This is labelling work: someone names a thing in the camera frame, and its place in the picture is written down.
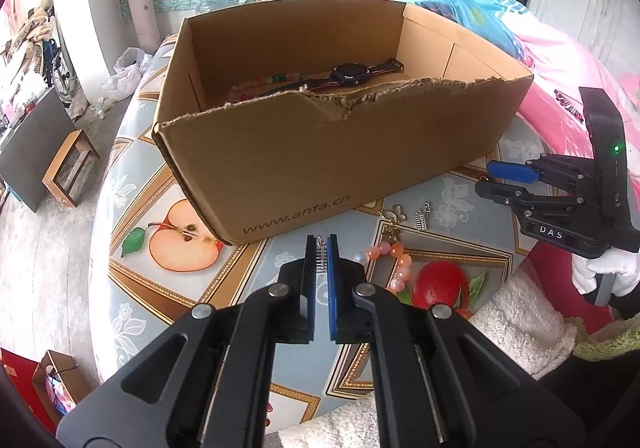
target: metal screw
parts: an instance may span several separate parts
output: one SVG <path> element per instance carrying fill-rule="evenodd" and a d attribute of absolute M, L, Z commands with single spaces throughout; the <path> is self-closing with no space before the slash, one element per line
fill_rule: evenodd
<path fill-rule="evenodd" d="M 269 286 L 269 294 L 271 296 L 284 296 L 289 292 L 287 284 L 273 284 Z"/>
<path fill-rule="evenodd" d="M 433 314 L 436 318 L 440 318 L 441 320 L 446 320 L 447 318 L 451 318 L 453 311 L 451 307 L 446 304 L 439 303 L 434 305 L 431 308 L 431 314 Z"/>
<path fill-rule="evenodd" d="M 356 294 L 360 296 L 372 296 L 376 292 L 376 286 L 373 284 L 358 284 L 356 286 Z"/>
<path fill-rule="evenodd" d="M 203 318 L 208 318 L 211 316 L 211 306 L 206 303 L 199 303 L 193 309 L 191 309 L 191 316 L 193 316 L 196 320 L 202 320 Z"/>

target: paper roll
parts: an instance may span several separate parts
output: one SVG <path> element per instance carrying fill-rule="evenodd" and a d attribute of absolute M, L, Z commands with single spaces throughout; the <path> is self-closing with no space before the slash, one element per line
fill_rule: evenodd
<path fill-rule="evenodd" d="M 145 52 L 155 53 L 160 47 L 162 39 L 160 38 L 153 0 L 129 0 L 129 7 L 131 8 L 133 26 L 136 28 L 136 35 L 138 35 L 138 44 Z"/>

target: blue gripper pad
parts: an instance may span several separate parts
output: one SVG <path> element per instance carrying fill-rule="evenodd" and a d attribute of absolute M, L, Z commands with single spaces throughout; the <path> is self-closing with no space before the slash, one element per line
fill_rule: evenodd
<path fill-rule="evenodd" d="M 329 338 L 335 342 L 337 336 L 338 309 L 335 301 L 335 277 L 336 267 L 340 262 L 340 258 L 334 258 L 333 240 L 337 240 L 335 235 L 330 235 L 326 240 L 326 283 L 329 292 Z"/>
<path fill-rule="evenodd" d="M 540 175 L 525 164 L 491 161 L 486 166 L 486 170 L 492 177 L 525 184 L 531 184 L 540 179 Z"/>

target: pearl bead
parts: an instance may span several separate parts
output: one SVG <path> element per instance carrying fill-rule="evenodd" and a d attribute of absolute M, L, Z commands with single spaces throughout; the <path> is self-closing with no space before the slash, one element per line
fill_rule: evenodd
<path fill-rule="evenodd" d="M 378 244 L 378 247 L 380 248 L 380 254 L 388 254 L 391 251 L 391 244 L 384 240 Z"/>
<path fill-rule="evenodd" d="M 380 248 L 371 246 L 366 253 L 369 255 L 369 260 L 376 260 L 380 256 Z"/>
<path fill-rule="evenodd" d="M 404 281 L 399 278 L 392 278 L 391 282 L 389 282 L 389 287 L 396 292 L 400 292 L 404 289 Z"/>
<path fill-rule="evenodd" d="M 409 266 L 400 266 L 398 269 L 396 269 L 396 276 L 400 280 L 408 282 L 409 280 L 411 280 L 411 268 L 409 268 Z"/>
<path fill-rule="evenodd" d="M 356 256 L 354 256 L 353 259 L 357 263 L 362 264 L 363 266 L 366 266 L 367 263 L 369 262 L 369 255 L 364 251 L 361 251 L 359 253 L 356 253 Z"/>
<path fill-rule="evenodd" d="M 391 253 L 391 256 L 394 256 L 395 258 L 399 258 L 400 256 L 402 256 L 402 254 L 404 253 L 404 248 L 402 247 L 402 244 L 400 244 L 400 242 L 396 242 L 394 245 L 391 246 L 390 253 Z"/>
<path fill-rule="evenodd" d="M 398 258 L 398 264 L 400 264 L 400 266 L 407 266 L 409 267 L 411 265 L 411 257 L 408 254 L 403 254 L 400 256 L 400 258 Z"/>

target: white glove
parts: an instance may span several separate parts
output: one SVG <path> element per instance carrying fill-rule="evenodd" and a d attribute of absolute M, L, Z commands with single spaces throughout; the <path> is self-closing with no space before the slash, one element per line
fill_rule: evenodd
<path fill-rule="evenodd" d="M 596 290 L 596 274 L 615 274 L 616 281 L 611 291 L 615 296 L 626 296 L 640 282 L 640 253 L 610 248 L 600 258 L 587 260 L 572 254 L 572 282 L 580 294 Z"/>

